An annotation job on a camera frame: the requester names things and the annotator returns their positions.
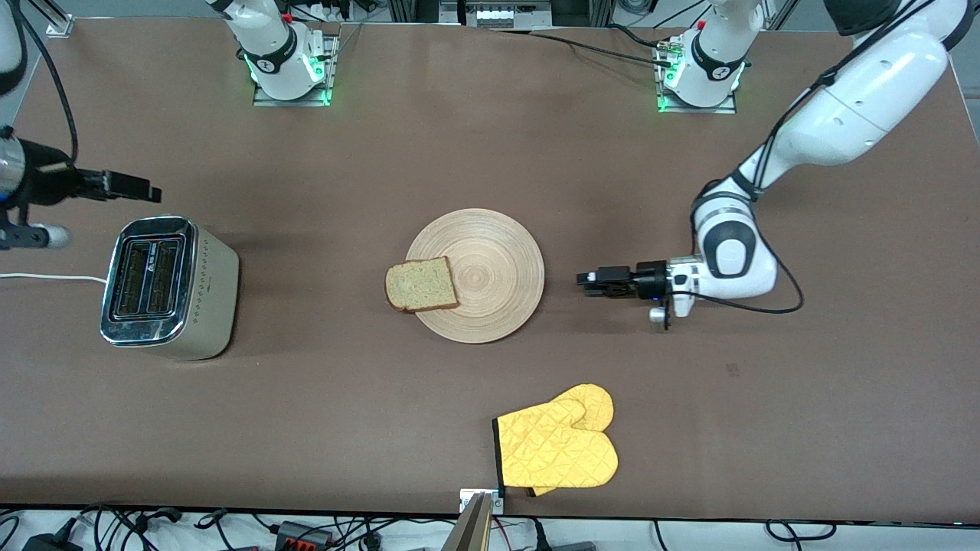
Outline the round wooden plate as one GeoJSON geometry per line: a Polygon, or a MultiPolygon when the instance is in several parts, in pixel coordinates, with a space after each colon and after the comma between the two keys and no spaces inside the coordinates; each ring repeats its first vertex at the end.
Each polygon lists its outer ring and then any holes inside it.
{"type": "Polygon", "coordinates": [[[545,285],[540,247],[522,224],[481,208],[454,210],[428,223],[406,261],[444,257],[458,306],[417,317],[449,341],[483,344],[513,334],[536,311],[545,285]]]}

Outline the brown bread slice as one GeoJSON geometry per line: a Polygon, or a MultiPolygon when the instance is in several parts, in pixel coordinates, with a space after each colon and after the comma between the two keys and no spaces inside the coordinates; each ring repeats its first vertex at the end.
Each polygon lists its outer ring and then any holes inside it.
{"type": "Polygon", "coordinates": [[[385,273],[385,294],[397,311],[416,313],[459,306],[449,259],[409,260],[385,273]]]}

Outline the silver two-slot toaster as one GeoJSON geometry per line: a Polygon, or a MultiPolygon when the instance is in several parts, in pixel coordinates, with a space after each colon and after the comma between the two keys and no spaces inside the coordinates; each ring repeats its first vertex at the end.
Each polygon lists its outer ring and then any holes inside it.
{"type": "Polygon", "coordinates": [[[113,247],[100,334],[169,360],[214,358],[230,344],[239,282],[237,253],[200,224],[134,220],[113,247]]]}

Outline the yellow quilted oven mitt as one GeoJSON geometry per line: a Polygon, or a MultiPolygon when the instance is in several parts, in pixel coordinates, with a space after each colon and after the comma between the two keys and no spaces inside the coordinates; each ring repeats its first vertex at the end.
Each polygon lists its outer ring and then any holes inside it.
{"type": "Polygon", "coordinates": [[[538,497],[559,488],[608,484],[619,454],[606,434],[615,403],[601,386],[571,387],[552,400],[492,422],[501,488],[524,488],[538,497]]]}

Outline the power strip with plugs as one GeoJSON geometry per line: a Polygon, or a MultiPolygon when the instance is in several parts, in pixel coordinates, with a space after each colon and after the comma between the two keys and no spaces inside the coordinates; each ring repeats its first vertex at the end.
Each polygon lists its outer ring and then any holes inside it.
{"type": "Polygon", "coordinates": [[[306,21],[361,22],[353,0],[283,0],[285,11],[306,21]]]}

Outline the aluminium profile bar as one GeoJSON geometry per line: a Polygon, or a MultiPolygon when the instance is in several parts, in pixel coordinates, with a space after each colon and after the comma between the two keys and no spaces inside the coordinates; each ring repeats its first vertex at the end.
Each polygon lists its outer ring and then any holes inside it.
{"type": "Polygon", "coordinates": [[[493,516],[489,496],[480,494],[473,498],[459,513],[440,551],[487,551],[493,516]]]}

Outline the white power strip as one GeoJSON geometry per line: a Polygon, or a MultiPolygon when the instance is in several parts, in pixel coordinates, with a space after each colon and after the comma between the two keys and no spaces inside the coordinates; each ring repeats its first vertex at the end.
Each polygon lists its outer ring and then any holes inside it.
{"type": "Polygon", "coordinates": [[[465,26],[532,31],[553,24],[550,0],[461,0],[465,26]]]}

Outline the black power adapter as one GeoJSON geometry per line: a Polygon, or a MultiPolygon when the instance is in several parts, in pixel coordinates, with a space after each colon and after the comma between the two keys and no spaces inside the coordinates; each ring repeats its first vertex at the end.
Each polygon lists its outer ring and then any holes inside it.
{"type": "Polygon", "coordinates": [[[69,541],[66,536],[40,533],[29,537],[21,551],[84,551],[84,548],[69,541]]]}

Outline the black orange connector block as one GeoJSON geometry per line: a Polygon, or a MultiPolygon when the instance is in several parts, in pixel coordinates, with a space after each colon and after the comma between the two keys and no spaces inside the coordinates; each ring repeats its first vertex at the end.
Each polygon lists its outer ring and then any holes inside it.
{"type": "Polygon", "coordinates": [[[273,524],[276,534],[274,551],[328,551],[333,544],[333,535],[328,530],[295,522],[273,524]]]}

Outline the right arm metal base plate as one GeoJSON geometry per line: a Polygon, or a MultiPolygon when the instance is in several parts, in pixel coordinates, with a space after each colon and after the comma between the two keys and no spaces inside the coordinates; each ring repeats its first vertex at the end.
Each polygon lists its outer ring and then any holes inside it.
{"type": "Polygon", "coordinates": [[[335,35],[310,31],[304,49],[293,56],[279,74],[260,77],[250,67],[255,106],[311,106],[332,104],[338,66],[339,40],[335,35]]]}

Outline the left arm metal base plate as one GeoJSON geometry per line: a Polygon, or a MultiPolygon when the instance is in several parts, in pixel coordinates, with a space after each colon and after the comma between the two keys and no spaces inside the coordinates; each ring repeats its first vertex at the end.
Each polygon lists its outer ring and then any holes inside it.
{"type": "Polygon", "coordinates": [[[659,41],[652,48],[655,66],[655,94],[659,112],[704,112],[734,114],[735,91],[745,60],[725,64],[707,59],[708,68],[697,63],[695,32],[687,31],[659,41]]]}

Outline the silver mounting bracket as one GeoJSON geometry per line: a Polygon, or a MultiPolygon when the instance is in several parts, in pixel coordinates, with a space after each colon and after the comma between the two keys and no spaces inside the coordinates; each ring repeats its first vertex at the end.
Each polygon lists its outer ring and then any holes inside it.
{"type": "Polygon", "coordinates": [[[492,501],[492,513],[494,516],[504,515],[505,495],[500,488],[463,488],[459,491],[459,512],[462,513],[473,498],[480,494],[486,494],[492,501]]]}

